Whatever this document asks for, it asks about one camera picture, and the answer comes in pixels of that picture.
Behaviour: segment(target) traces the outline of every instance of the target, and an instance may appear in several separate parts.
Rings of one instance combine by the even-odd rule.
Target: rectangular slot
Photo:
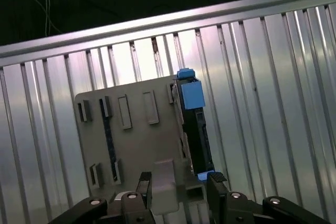
[[[143,93],[143,100],[145,105],[145,112],[149,124],[156,124],[159,122],[159,115],[157,114],[154,91]]]
[[[92,182],[93,186],[96,185],[96,177],[94,175],[94,170],[93,170],[94,167],[95,167],[95,165],[90,166],[91,182]]]
[[[201,187],[187,189],[188,202],[201,201],[204,199],[203,190]]]
[[[92,121],[89,101],[83,100],[77,105],[81,122]]]
[[[104,184],[101,164],[93,164],[89,167],[92,188],[100,188]]]
[[[112,110],[111,110],[111,103],[108,96],[104,96],[103,99],[101,99],[103,103],[103,115],[108,118],[112,116]]]
[[[123,97],[119,97],[118,103],[119,103],[120,121],[122,128],[124,130],[131,129],[132,121],[131,121],[130,109],[128,107],[127,96],[124,95]]]
[[[173,94],[172,94],[172,85],[173,84],[167,84],[167,94],[168,94],[169,104],[173,104],[174,103]]]

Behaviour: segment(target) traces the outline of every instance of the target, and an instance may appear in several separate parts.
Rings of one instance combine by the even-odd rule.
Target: black strip
[[[194,78],[188,78],[184,80],[177,80],[176,84],[179,92],[178,96],[184,121],[182,128],[188,138],[191,161],[193,164],[194,174],[196,175],[213,170],[214,165],[210,153],[203,108],[186,110],[184,106],[181,85],[193,81],[196,80]]]
[[[103,100],[102,99],[99,99],[99,104],[100,104],[101,116],[102,116],[102,119],[103,119],[107,149],[108,149],[109,156],[110,156],[113,180],[117,181],[118,176],[117,176],[117,170],[116,170],[116,165],[115,165],[115,162],[117,161],[117,158],[116,158],[116,155],[115,155],[116,151],[115,151],[114,145],[113,145],[112,131],[111,131],[111,126],[110,126],[110,118],[105,116],[104,105],[103,105]]]

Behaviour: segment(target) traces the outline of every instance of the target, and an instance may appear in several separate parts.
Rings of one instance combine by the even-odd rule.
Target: metal panel
[[[325,113],[329,118],[330,130],[333,134],[331,144],[335,159],[335,138],[336,138],[336,58],[332,47],[331,35],[327,23],[327,17],[323,6],[307,10],[312,38],[314,40],[316,59],[320,69],[322,85],[324,88],[326,107]]]
[[[103,76],[100,49],[91,49],[88,55],[89,70],[93,89],[103,89],[106,87],[106,81]]]
[[[299,94],[301,90],[298,89],[296,68],[293,68],[284,21],[281,14],[265,17],[265,21],[285,113],[284,124],[290,139],[293,171],[298,180],[296,183],[299,186],[299,202],[309,211],[322,215],[320,204],[315,202],[319,198],[319,193],[316,190],[317,183],[311,156],[313,150],[310,149],[311,135],[304,123],[306,114],[302,110],[303,102]]]
[[[130,44],[122,43],[113,45],[112,50],[112,64],[115,69],[116,85],[123,85],[135,82]]]
[[[162,71],[161,77],[174,74],[174,71],[171,66],[171,59],[170,59],[169,51],[166,46],[167,45],[166,37],[158,36],[156,38],[156,43],[158,46],[158,53],[159,53],[160,61],[161,61],[161,71]]]
[[[220,31],[222,33],[220,34],[222,51],[232,75],[236,93],[237,113],[240,115],[242,132],[246,143],[245,150],[248,158],[246,157],[245,160],[248,160],[249,163],[250,170],[248,171],[253,181],[253,193],[256,200],[262,202],[266,195],[273,195],[275,192],[271,187],[267,155],[264,151],[263,140],[265,138],[260,127],[260,120],[258,120],[260,115],[256,111],[255,91],[251,82],[246,47],[242,40],[239,24],[234,23],[231,30],[232,32],[229,25],[222,25],[222,31]],[[251,108],[248,108],[246,101],[252,103]]]
[[[89,192],[79,146],[64,56],[49,58],[46,67],[53,114],[57,122],[56,131],[69,189],[69,204],[72,206],[88,197]]]
[[[2,218],[36,219],[36,197],[43,218],[88,196],[78,93],[191,67],[213,161],[231,188],[259,202],[279,194],[336,222],[334,1],[245,0],[0,47],[0,67],[13,65],[0,70]],[[195,209],[197,222],[204,209]]]
[[[183,66],[181,65],[181,62],[179,60],[179,55],[178,55],[178,50],[175,45],[174,41],[174,35],[173,34],[168,34],[166,35],[166,40],[167,40],[167,47],[170,55],[170,60],[172,63],[172,71],[173,73],[177,73]]]
[[[4,76],[29,219],[32,223],[46,223],[48,218],[45,196],[40,179],[21,66],[5,67]]]
[[[110,51],[109,51],[109,48],[107,47],[102,47],[99,50],[101,54],[102,67],[104,69],[104,79],[106,81],[106,88],[110,88],[114,86],[114,79],[113,79],[110,54],[109,54]]]
[[[92,84],[86,52],[69,54],[66,63],[68,76],[71,80],[73,97],[78,93],[91,91]]]
[[[134,42],[139,70],[140,80],[146,81],[158,77],[154,60],[154,52],[151,39],[141,39]]]
[[[9,124],[11,122],[10,112],[7,113],[4,93],[6,86],[4,83],[3,72],[0,72],[0,151],[1,151],[1,168],[0,182],[2,190],[2,198],[4,205],[2,213],[5,213],[3,218],[6,218],[8,224],[25,223],[25,215],[23,210],[23,201],[20,195],[20,187],[18,174],[13,155],[13,146]]]
[[[320,194],[323,215],[329,215],[330,220],[334,220],[334,197],[329,172],[334,173],[335,167],[332,165],[330,137],[312,59],[308,27],[302,11],[287,13],[286,16],[315,153],[316,164],[313,165],[318,182],[316,191]]]
[[[31,98],[32,118],[34,119],[36,141],[41,156],[41,165],[50,205],[51,217],[55,218],[68,209],[68,199],[61,168],[61,161],[50,102],[47,92],[45,73],[41,60],[25,63],[29,95]]]
[[[236,98],[232,96],[233,90],[231,73],[226,69],[222,50],[220,48],[217,27],[207,27],[201,29],[204,54],[206,56],[206,66],[209,80],[212,85],[215,106],[217,108],[220,132],[223,136],[223,147],[225,161],[228,171],[228,178],[231,190],[241,191],[249,198],[253,197],[253,190],[248,184],[246,172],[249,170],[246,156],[246,145],[240,127],[239,115],[236,114]]]
[[[288,139],[283,127],[282,106],[277,93],[275,73],[271,69],[270,55],[260,18],[244,21],[247,45],[256,80],[266,135],[269,139],[271,162],[275,171],[277,192],[297,202],[293,174],[288,155]]]
[[[261,116],[260,101],[256,88],[255,79],[253,76],[253,70],[250,67],[249,52],[247,48],[245,33],[243,31],[243,25],[235,22],[231,25],[222,25],[224,42],[227,51],[228,61],[233,75],[233,82],[237,97],[241,96],[241,90],[243,89],[246,101],[246,107],[244,103],[240,101],[238,103],[239,111],[241,113],[242,121],[246,116],[249,116],[249,123],[251,127],[251,133],[249,132],[248,125],[243,123],[243,133],[248,139],[250,134],[254,139],[254,145],[257,155],[257,164],[259,166],[260,182],[263,190],[264,197],[275,195],[275,179],[272,164],[270,162],[270,154],[268,142],[266,139],[265,126],[263,118]],[[252,163],[251,172],[255,183],[255,194],[258,200],[260,195],[258,193],[258,179],[255,177],[255,170],[253,170],[255,164]]]

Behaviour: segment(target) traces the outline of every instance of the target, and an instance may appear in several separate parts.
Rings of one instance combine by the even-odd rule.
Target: blue plastic block
[[[200,181],[207,180],[208,173],[213,173],[213,172],[214,172],[214,170],[208,170],[207,172],[197,174],[198,180],[200,180]]]
[[[195,77],[194,69],[182,68],[177,72],[177,78],[179,80],[186,79],[186,78],[189,78],[189,77]]]
[[[186,110],[202,108],[205,106],[202,84],[200,81],[182,84],[181,88]]]

